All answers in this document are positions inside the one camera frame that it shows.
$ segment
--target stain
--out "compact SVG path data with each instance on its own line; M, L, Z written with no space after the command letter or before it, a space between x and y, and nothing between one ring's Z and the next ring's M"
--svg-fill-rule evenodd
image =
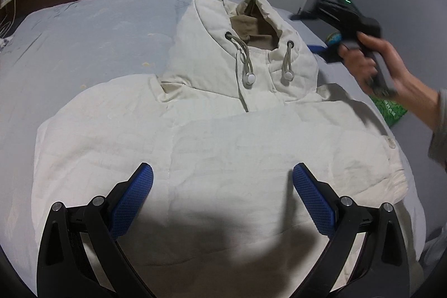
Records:
M101 8L99 11L97 11L95 14L91 15L89 18L99 16L101 13L104 13L106 11L108 11L108 8Z
M121 21L115 27L113 27L112 29L116 30L116 29L121 29L121 28L128 28L128 27L131 27L131 26L132 26L132 23L130 23L128 21Z
M165 35L163 33L148 33L148 36L155 37L156 40L162 41L162 42L169 42L172 43L172 38L168 35Z

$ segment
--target white hooded jacket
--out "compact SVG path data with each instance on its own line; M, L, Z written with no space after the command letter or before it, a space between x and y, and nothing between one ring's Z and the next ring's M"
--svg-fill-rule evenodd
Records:
M243 84L245 55L225 34L236 35L230 18L251 1L193 0L161 78L97 85L41 125L36 243L55 201L78 206L105 196L147 162L153 188L118 242L157 296L289 297L328 241L291 188L296 164L357 204L405 196L399 150L381 135L375 114L359 117L368 106L337 85L317 90L314 56L266 0L254 1L278 47L250 47L256 82ZM291 82L282 78L288 41ZM411 226L403 230L411 235ZM360 246L359 239L338 285Z

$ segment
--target metal bolt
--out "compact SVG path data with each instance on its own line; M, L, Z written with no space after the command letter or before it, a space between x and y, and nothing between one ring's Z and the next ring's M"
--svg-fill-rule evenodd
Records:
M344 206L351 206L352 205L352 200L349 197L342 197L340 199L341 204L343 204Z
M62 208L62 204L60 202L55 202L51 208L53 211L59 211Z
M104 197L97 196L93 199L92 203L94 206L101 206L104 203Z
M384 210L386 212L392 212L394 210L393 205L388 202L384 203Z

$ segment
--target jacket sleeve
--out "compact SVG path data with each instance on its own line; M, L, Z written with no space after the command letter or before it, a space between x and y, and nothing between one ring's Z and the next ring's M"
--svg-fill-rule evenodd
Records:
M447 90L439 93L441 115L439 126L433 133L428 156L441 163L447 171Z

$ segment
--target light blue bedsheet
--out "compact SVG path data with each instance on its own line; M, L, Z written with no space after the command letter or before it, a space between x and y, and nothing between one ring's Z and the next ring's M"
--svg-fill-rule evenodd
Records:
M177 22L191 0L82 0L29 15L0 53L0 244L36 291L37 249L31 221L37 128L82 90L135 74L161 74ZM324 43L288 20L307 44ZM342 64L317 56L319 84L336 82L375 108ZM404 203L413 221L416 254L425 243L425 216L408 161Z

